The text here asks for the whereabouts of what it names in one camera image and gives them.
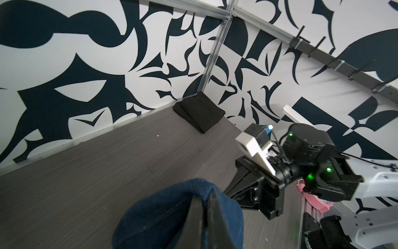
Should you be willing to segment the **black skirt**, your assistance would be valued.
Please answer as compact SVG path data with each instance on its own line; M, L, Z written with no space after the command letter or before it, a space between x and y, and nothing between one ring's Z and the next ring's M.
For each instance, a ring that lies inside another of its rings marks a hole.
M206 133L226 114L203 92L177 102L173 106L173 111L202 134Z

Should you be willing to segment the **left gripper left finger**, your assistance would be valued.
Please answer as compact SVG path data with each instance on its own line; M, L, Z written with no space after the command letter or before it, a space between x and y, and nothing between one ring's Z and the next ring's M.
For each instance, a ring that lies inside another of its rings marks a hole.
M176 249L202 249L204 244L204 208L202 199L193 196Z

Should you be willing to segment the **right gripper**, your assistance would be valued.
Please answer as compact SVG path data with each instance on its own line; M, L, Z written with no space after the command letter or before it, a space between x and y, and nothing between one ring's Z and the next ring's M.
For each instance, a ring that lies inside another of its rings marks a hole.
M259 210L269 220L284 212L285 189L298 179L298 165L272 157L276 168L272 175L247 156L235 161L237 172L224 193L238 202L242 209Z

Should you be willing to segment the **dark blue denim skirt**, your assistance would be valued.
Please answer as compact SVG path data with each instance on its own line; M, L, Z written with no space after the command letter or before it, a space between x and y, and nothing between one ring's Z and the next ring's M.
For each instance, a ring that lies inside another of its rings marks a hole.
M175 184L142 199L134 204L121 219L112 237L112 247L114 249L175 249L192 197L199 196L204 208L203 249L209 249L206 208L209 193L213 188L219 191L220 196L224 194L213 183L196 178ZM235 222L234 241L236 249L241 249L244 242L244 218L239 205Z

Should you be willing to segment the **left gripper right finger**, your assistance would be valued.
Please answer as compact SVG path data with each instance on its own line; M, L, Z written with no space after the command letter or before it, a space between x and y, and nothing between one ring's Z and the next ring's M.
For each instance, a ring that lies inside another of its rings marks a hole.
M235 249L236 201L211 189L207 199L207 245L209 249Z

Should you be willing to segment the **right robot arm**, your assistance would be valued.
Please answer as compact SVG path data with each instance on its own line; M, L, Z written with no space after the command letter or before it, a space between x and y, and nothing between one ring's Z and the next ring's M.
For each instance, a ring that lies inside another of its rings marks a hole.
M305 123L292 124L283 143L272 141L273 127L251 124L236 142L244 155L225 194L241 208L258 210L269 220L282 215L285 189L295 184L307 202L326 212L338 202L396 197L396 164L377 164L337 152L329 135ZM307 215L307 249L374 249L398 240L398 208L362 214Z

